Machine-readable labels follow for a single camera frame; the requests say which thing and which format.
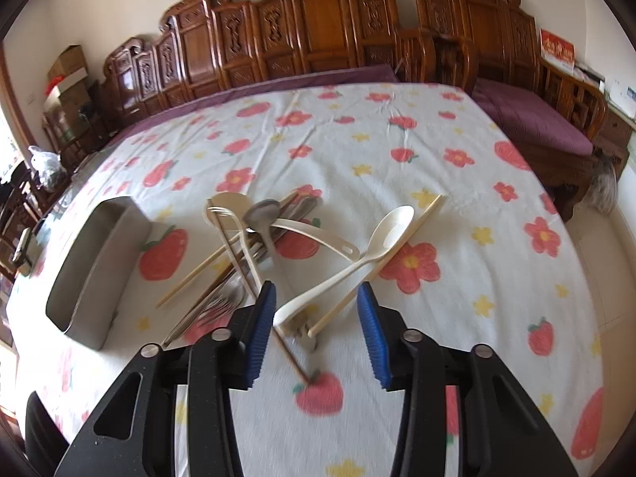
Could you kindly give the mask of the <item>steel fork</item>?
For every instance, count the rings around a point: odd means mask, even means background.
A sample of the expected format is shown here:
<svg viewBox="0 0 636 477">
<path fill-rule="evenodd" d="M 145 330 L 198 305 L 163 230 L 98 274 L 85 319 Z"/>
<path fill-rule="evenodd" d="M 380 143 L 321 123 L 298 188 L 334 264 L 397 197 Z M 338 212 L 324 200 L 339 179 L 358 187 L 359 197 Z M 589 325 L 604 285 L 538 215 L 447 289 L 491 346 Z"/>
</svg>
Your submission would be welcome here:
<svg viewBox="0 0 636 477">
<path fill-rule="evenodd" d="M 167 348 L 177 340 L 197 320 L 208 322 L 221 319 L 238 308 L 246 297 L 244 283 L 240 276 L 230 276 L 216 290 L 212 291 L 203 302 L 195 305 L 168 333 L 162 341 L 162 347 Z"/>
</svg>

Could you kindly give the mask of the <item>light wooden chopstick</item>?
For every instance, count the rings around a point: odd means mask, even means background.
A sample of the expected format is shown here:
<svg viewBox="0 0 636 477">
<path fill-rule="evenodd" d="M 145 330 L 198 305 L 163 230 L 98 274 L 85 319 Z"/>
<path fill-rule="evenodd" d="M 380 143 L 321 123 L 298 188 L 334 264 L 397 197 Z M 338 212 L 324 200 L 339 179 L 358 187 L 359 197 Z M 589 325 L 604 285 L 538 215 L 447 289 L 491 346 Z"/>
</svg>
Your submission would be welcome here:
<svg viewBox="0 0 636 477">
<path fill-rule="evenodd" d="M 414 236 L 421 226 L 426 222 L 429 215 L 436 210 L 436 207 L 443 202 L 444 195 L 436 195 L 436 197 L 430 202 L 421 216 L 416 219 L 406 230 L 404 235 L 400 238 L 398 243 L 385 255 L 379 262 L 376 263 L 374 268 L 362 279 L 362 281 L 372 281 L 376 276 L 380 274 L 382 269 L 388 265 L 388 263 L 398 254 L 398 252 L 406 245 L 406 243 Z M 349 305 L 349 303 L 356 297 L 357 290 L 352 289 L 349 291 L 340 302 L 338 302 L 331 310 L 329 310 L 316 324 L 314 324 L 307 332 L 309 338 L 315 339 L 318 335 Z"/>
<path fill-rule="evenodd" d="M 281 202 L 284 207 L 290 205 L 292 200 L 297 197 L 297 191 L 292 191 L 283 198 Z M 230 243 L 234 243 L 238 240 L 238 234 L 235 234 Z M 208 266 L 217 260 L 222 254 L 224 254 L 224 246 L 220 246 L 217 250 L 213 251 L 207 258 L 204 259 L 198 266 L 196 266 L 191 272 L 189 272 L 175 287 L 173 287 L 167 294 L 165 294 L 156 304 L 155 308 L 159 309 L 170 301 L 181 289 L 186 287 L 194 278 L 196 278 L 201 272 L 203 272 Z"/>
</svg>

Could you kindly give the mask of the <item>cream plastic spoon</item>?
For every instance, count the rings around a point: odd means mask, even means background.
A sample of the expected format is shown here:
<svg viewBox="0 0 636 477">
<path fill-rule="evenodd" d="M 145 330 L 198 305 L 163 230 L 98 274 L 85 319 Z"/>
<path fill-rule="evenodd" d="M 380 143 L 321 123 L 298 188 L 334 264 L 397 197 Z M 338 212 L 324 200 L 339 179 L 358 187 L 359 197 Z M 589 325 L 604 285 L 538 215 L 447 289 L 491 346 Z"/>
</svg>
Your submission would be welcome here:
<svg viewBox="0 0 636 477">
<path fill-rule="evenodd" d="M 349 264 L 347 267 L 335 275 L 316 284 L 304 293 L 295 296 L 280 307 L 274 316 L 273 325 L 275 328 L 286 328 L 297 313 L 303 311 L 314 299 L 324 292 L 335 287 L 352 273 L 365 265 L 382 260 L 388 253 L 397 246 L 398 242 L 404 237 L 407 229 L 413 221 L 415 210 L 412 206 L 400 206 L 387 213 L 383 220 L 377 224 L 373 234 L 368 241 L 365 255 L 361 256 L 358 261 Z"/>
</svg>

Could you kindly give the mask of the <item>large steel spoon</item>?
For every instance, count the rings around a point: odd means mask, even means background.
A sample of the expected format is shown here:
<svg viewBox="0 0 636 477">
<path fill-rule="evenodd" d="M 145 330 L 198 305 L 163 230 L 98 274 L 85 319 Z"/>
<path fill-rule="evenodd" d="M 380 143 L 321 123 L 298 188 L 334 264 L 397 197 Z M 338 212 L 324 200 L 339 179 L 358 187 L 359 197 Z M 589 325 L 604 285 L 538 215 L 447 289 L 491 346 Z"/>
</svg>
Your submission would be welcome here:
<svg viewBox="0 0 636 477">
<path fill-rule="evenodd" d="M 278 219 L 280 213 L 280 202 L 275 199 L 264 199 L 254 204 L 244 215 L 246 224 L 258 233 L 264 242 L 268 255 L 274 265 L 276 281 L 283 287 L 283 297 L 291 298 L 292 289 L 286 272 L 283 270 L 283 263 L 276 250 L 276 246 L 271 236 L 271 227 Z"/>
</svg>

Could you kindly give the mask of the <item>grey metal rectangular tin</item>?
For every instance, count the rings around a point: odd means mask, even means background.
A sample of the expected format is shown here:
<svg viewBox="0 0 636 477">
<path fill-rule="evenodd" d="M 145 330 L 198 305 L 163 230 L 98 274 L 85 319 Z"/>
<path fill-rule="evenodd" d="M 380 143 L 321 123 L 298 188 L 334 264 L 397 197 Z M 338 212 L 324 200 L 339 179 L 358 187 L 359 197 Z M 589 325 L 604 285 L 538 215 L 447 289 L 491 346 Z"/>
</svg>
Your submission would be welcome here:
<svg viewBox="0 0 636 477">
<path fill-rule="evenodd" d="M 47 298 L 45 313 L 62 334 L 92 350 L 103 347 L 150 233 L 150 220 L 131 197 L 97 205 L 73 240 Z"/>
</svg>

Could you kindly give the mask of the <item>white plastic bag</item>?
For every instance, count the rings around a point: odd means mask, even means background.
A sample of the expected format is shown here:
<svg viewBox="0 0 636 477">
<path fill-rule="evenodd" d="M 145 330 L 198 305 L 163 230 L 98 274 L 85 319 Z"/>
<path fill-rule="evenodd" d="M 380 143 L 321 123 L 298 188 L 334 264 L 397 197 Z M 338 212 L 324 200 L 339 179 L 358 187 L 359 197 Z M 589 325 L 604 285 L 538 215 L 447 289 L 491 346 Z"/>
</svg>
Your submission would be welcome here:
<svg viewBox="0 0 636 477">
<path fill-rule="evenodd" d="M 62 185 L 67 176 L 60 156 L 50 151 L 44 151 L 36 145 L 29 145 L 28 151 L 31 154 L 31 167 L 38 173 L 41 185 L 48 192 L 53 193 Z"/>
</svg>

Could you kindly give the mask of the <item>wooden side table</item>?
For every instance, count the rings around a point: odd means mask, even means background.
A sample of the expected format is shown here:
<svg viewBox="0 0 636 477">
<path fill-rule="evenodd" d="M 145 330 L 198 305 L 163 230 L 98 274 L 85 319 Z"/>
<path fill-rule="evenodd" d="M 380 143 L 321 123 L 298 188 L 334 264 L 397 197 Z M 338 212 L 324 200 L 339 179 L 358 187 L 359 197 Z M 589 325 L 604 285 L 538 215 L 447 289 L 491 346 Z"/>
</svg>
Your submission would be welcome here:
<svg viewBox="0 0 636 477">
<path fill-rule="evenodd" d="M 605 121 L 593 140 L 594 155 L 611 161 L 617 179 L 621 178 L 630 157 L 628 144 L 634 131 L 635 122 L 609 103 Z"/>
</svg>

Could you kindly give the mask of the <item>carved wooden long sofa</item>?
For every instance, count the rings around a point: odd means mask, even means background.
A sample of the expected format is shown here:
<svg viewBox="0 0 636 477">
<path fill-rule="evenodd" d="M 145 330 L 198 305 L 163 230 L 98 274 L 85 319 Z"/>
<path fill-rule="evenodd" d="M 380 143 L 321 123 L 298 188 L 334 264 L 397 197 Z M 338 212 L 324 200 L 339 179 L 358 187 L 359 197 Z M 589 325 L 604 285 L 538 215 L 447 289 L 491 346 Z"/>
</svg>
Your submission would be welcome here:
<svg viewBox="0 0 636 477">
<path fill-rule="evenodd" d="M 396 0 L 181 0 L 155 38 L 133 37 L 103 65 L 122 126 L 220 91 L 300 74 L 388 65 L 434 76 L 431 33 L 401 26 Z"/>
</svg>

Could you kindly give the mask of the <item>stacked cardboard boxes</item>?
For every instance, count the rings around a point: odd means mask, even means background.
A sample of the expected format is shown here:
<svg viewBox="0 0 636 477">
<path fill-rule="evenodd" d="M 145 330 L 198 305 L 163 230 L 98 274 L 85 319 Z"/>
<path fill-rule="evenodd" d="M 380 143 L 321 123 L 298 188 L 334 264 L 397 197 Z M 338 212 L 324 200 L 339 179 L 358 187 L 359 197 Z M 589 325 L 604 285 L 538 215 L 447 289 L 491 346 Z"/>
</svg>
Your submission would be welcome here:
<svg viewBox="0 0 636 477">
<path fill-rule="evenodd" d="M 87 90 L 87 63 L 83 48 L 70 45 L 47 73 L 43 113 L 52 122 L 74 123 L 79 112 L 92 104 Z"/>
</svg>

